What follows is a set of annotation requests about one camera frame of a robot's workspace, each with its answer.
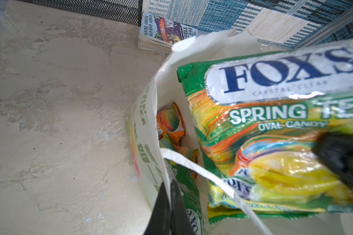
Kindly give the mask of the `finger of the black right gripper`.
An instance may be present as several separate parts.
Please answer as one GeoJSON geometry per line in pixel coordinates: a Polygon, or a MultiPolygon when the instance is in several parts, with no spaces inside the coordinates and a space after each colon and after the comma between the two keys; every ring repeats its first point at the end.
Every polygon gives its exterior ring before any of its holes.
{"type": "Polygon", "coordinates": [[[353,188],[353,134],[324,133],[318,137],[312,152],[343,183],[353,188]]]}

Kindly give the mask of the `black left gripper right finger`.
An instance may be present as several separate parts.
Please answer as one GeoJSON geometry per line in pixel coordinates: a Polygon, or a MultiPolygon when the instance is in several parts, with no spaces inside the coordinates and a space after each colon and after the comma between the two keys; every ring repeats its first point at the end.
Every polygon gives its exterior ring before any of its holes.
{"type": "Polygon", "coordinates": [[[171,193],[171,234],[194,235],[177,181],[170,184],[171,193]]]}

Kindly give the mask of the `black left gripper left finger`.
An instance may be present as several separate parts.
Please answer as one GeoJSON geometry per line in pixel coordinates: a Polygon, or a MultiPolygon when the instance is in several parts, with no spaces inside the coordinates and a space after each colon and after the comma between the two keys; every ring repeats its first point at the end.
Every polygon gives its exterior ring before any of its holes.
{"type": "Polygon", "coordinates": [[[161,184],[156,203],[143,235],[170,235],[171,209],[164,183],[161,184]]]}

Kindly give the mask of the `white paper bag with illustration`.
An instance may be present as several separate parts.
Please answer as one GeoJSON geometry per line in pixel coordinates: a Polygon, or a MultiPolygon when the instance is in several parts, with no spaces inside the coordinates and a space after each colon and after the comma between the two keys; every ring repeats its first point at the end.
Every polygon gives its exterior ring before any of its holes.
{"type": "Polygon", "coordinates": [[[342,235],[340,214],[317,213],[306,217],[262,217],[218,176],[205,169],[188,101],[177,77],[186,64],[263,53],[250,32],[213,32],[178,42],[137,99],[126,123],[130,148],[144,195],[153,209],[161,184],[167,195],[170,181],[164,160],[188,168],[200,194],[202,235],[342,235]],[[186,135],[183,145],[199,151],[198,163],[161,148],[156,129],[157,113],[175,102],[181,111],[186,135]]]}

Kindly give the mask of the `green Fox's Spring Tea bag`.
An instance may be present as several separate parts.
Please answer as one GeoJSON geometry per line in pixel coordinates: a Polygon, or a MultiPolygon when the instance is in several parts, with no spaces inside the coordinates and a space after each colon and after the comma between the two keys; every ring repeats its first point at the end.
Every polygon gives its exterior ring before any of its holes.
{"type": "Polygon", "coordinates": [[[353,188],[313,153],[353,135],[353,39],[177,68],[205,169],[262,217],[353,212],[353,188]]]}

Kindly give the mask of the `pink orange Fox's candy bag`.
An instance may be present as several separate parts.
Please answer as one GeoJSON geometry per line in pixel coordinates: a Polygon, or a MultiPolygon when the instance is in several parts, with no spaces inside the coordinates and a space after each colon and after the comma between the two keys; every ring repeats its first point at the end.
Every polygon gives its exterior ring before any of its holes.
{"type": "Polygon", "coordinates": [[[175,102],[157,113],[156,129],[161,148],[171,149],[198,163],[199,151],[183,145],[186,127],[179,106],[175,102]]]}

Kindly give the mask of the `green snack packet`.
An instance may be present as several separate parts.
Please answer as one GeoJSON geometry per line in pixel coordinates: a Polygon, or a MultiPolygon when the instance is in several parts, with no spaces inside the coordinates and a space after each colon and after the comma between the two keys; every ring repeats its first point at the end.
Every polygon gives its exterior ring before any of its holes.
{"type": "Polygon", "coordinates": [[[177,181],[186,208],[192,230],[195,235],[202,235],[203,217],[200,194],[195,179],[188,168],[171,160],[164,160],[170,181],[177,181]]]}

